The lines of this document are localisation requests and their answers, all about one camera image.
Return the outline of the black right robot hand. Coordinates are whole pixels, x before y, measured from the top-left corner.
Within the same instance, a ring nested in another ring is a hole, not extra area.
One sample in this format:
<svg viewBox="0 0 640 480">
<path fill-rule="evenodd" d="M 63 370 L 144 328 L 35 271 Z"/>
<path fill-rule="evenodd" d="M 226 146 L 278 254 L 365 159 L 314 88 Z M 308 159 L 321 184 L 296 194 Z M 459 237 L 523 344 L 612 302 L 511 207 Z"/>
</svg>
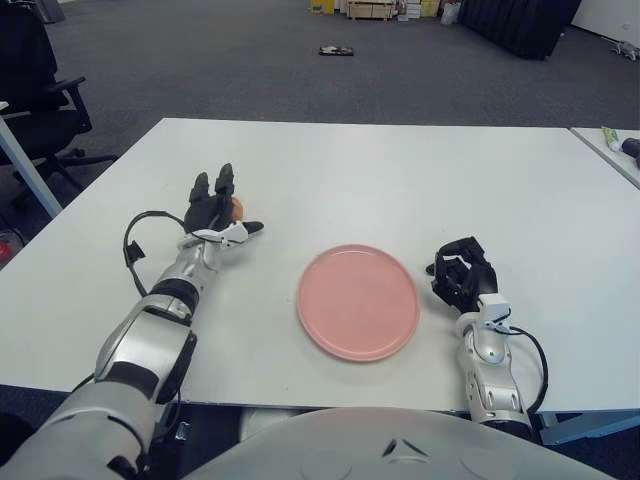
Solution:
<svg viewBox="0 0 640 480">
<path fill-rule="evenodd" d="M 442 246 L 425 272 L 433 293 L 461 313 L 478 312 L 479 296 L 498 292 L 496 272 L 473 236 Z"/>
</svg>

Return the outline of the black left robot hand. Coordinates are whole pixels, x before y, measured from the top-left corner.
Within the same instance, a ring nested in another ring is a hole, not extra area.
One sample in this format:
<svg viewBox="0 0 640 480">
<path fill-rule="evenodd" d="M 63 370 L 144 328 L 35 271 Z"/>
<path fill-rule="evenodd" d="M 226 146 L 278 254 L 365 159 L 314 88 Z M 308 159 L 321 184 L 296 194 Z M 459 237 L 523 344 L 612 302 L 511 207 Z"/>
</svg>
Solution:
<svg viewBox="0 0 640 480">
<path fill-rule="evenodd" d="M 189 207 L 183 220 L 186 233 L 203 229 L 222 232 L 236 222 L 240 222 L 249 234 L 264 228 L 262 222 L 243 220 L 244 207 L 234 194 L 234 171 L 230 163 L 221 167 L 213 194 L 209 187 L 208 174 L 200 173 L 191 189 Z"/>
</svg>

